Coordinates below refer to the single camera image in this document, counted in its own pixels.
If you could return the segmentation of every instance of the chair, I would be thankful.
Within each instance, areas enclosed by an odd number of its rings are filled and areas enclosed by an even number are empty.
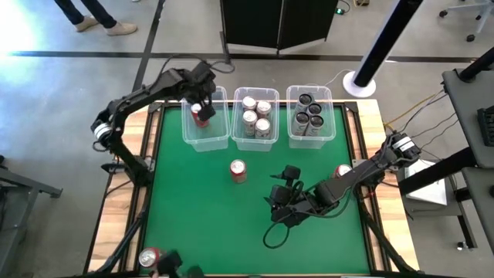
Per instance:
[[[444,18],[449,11],[454,11],[454,10],[469,10],[469,9],[478,9],[480,10],[479,15],[475,18],[476,20],[480,20],[479,24],[477,25],[477,32],[476,34],[480,34],[482,31],[482,28],[486,24],[487,18],[489,17],[489,14],[491,11],[494,9],[494,0],[482,0],[482,1],[477,1],[479,3],[477,4],[471,4],[471,5],[460,5],[460,6],[454,6],[454,7],[449,7],[446,10],[442,10],[439,12],[439,16],[441,18]],[[471,34],[466,37],[467,42],[473,42],[475,40],[475,35]]]

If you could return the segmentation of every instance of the plastic container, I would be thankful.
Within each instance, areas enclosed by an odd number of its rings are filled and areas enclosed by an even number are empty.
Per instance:
[[[299,96],[303,93],[309,93],[313,96],[313,102],[320,104],[323,108],[321,117],[324,119],[323,129],[319,132],[319,136],[296,136],[292,134],[292,115],[295,110],[296,102]],[[330,89],[324,86],[290,86],[286,90],[287,104],[286,120],[288,125],[289,146],[291,148],[307,148],[321,149],[323,145],[333,140],[336,135],[336,127],[334,123],[333,102]]]
[[[217,86],[211,99],[216,115],[209,119],[207,127],[198,127],[192,118],[191,104],[185,100],[181,101],[182,137],[185,143],[192,145],[197,152],[221,150],[228,147],[230,120],[225,88]]]
[[[266,100],[271,104],[271,112],[268,120],[271,124],[271,131],[266,139],[255,139],[246,136],[245,125],[242,121],[244,113],[242,100],[244,97],[253,97],[256,101]],[[268,88],[248,88],[241,87],[235,91],[235,102],[232,116],[232,139],[236,142],[240,151],[271,151],[271,147],[278,141],[279,129],[279,93],[277,90]]]

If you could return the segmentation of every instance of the person's leg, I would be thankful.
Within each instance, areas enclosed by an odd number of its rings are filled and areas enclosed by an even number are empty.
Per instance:
[[[55,0],[68,20],[76,27],[77,32],[82,32],[89,27],[98,24],[95,18],[83,16],[70,0]]]
[[[119,36],[136,32],[137,26],[130,23],[117,22],[97,0],[81,0],[86,8],[94,15],[96,20],[103,25],[107,35]]]
[[[117,21],[108,14],[98,0],[82,0],[82,2],[104,28],[112,28],[117,24]]]
[[[70,0],[55,0],[55,3],[62,9],[62,12],[74,25],[84,21],[84,16],[77,10]]]

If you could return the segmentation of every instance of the black partition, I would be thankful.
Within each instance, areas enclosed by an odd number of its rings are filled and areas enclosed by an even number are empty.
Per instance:
[[[337,0],[221,0],[225,42],[286,49],[326,39]]]

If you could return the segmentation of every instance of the soda can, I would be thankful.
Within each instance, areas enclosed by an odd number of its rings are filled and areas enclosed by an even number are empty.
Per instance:
[[[298,113],[292,122],[292,134],[296,136],[303,136],[306,132],[307,125],[309,124],[309,115],[305,112]]]
[[[153,268],[156,266],[157,261],[163,256],[164,253],[158,248],[148,247],[144,248],[139,254],[139,263],[142,267]]]
[[[312,116],[307,126],[306,136],[317,136],[319,131],[323,129],[324,120],[321,116]]]
[[[271,124],[267,119],[259,119],[255,123],[255,139],[267,139]]]
[[[230,164],[230,175],[232,180],[236,183],[243,183],[247,180],[247,166],[244,161],[235,159]]]
[[[269,112],[271,112],[271,104],[267,101],[260,100],[257,103],[255,111],[257,112],[257,117],[259,119],[267,119],[269,117]]]
[[[242,107],[244,107],[245,111],[255,111],[256,102],[252,97],[244,97],[242,100]]]
[[[199,103],[195,103],[191,106],[192,118],[194,119],[194,122],[198,127],[207,127],[209,124],[209,120],[207,121],[199,120],[198,113],[201,110],[201,108],[202,108],[201,104]]]
[[[307,107],[312,103],[312,101],[313,98],[308,93],[301,94],[298,100],[296,101],[294,114],[297,115],[300,112],[305,112]]]
[[[347,164],[342,164],[334,169],[334,173],[331,175],[331,178],[341,178],[349,171],[352,171],[352,167]]]
[[[323,111],[323,108],[317,103],[312,103],[307,107],[307,115],[309,117],[320,115],[321,111]]]
[[[242,121],[245,125],[245,135],[255,135],[255,122],[257,122],[257,114],[254,111],[247,110],[242,116]]]

